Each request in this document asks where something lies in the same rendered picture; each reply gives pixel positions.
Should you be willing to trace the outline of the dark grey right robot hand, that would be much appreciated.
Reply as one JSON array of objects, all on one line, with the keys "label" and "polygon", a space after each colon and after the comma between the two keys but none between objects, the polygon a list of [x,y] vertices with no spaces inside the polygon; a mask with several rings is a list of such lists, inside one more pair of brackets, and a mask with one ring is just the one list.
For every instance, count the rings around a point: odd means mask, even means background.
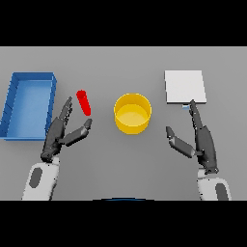
[{"label": "dark grey right robot hand", "polygon": [[192,99],[189,103],[189,113],[195,130],[195,147],[181,140],[170,126],[166,127],[170,147],[188,158],[197,157],[198,163],[203,166],[206,174],[217,174],[216,149],[211,132],[203,125],[196,102]]}]

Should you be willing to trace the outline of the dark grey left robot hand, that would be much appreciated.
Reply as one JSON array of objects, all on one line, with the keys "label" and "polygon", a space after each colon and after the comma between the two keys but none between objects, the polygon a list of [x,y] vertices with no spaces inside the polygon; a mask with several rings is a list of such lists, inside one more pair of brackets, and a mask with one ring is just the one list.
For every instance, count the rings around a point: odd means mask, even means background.
[{"label": "dark grey left robot hand", "polygon": [[70,147],[71,145],[83,140],[89,134],[92,126],[92,119],[88,119],[82,126],[65,134],[65,130],[72,112],[72,97],[70,96],[64,104],[62,111],[56,117],[48,129],[46,138],[41,152],[41,160],[51,163],[53,157],[60,153],[62,146]]}]

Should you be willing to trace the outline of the red beaker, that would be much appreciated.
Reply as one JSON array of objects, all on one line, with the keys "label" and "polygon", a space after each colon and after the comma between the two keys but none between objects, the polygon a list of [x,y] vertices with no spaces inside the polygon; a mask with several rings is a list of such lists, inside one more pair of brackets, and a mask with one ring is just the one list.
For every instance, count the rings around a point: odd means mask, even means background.
[{"label": "red beaker", "polygon": [[86,116],[91,115],[91,106],[87,98],[87,93],[84,90],[80,90],[76,93],[76,97],[79,101],[81,109]]}]

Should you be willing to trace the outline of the pale square measuring scale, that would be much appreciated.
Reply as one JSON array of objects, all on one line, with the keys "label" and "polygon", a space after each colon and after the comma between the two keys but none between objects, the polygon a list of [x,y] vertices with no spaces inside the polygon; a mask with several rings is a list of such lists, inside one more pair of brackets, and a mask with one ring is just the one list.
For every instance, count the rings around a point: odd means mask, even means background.
[{"label": "pale square measuring scale", "polygon": [[203,73],[200,70],[165,70],[166,102],[187,105],[191,100],[206,104]]}]

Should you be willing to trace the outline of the yellow bowl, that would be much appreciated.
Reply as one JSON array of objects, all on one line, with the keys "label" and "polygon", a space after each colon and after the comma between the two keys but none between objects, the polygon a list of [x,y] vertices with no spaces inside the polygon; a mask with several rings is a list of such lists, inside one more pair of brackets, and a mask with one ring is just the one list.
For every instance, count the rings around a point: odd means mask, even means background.
[{"label": "yellow bowl", "polygon": [[143,132],[149,125],[151,113],[149,100],[137,93],[120,96],[114,105],[115,124],[126,135]]}]

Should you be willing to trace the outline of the blue tray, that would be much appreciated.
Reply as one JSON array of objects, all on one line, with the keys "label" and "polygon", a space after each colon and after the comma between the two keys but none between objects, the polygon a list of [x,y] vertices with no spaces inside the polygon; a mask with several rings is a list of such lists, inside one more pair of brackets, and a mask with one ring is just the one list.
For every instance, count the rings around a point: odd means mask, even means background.
[{"label": "blue tray", "polygon": [[51,125],[56,84],[53,72],[13,72],[0,119],[0,139],[44,141]]}]

